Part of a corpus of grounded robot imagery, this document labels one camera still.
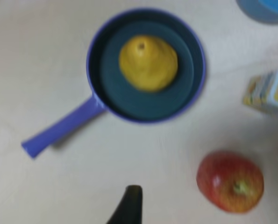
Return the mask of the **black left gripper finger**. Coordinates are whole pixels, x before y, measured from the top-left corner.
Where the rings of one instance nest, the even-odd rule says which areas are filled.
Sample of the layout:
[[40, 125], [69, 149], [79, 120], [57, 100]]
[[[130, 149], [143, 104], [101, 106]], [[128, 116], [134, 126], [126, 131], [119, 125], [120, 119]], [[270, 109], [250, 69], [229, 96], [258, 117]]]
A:
[[129, 185], [107, 224], [142, 224], [143, 189]]

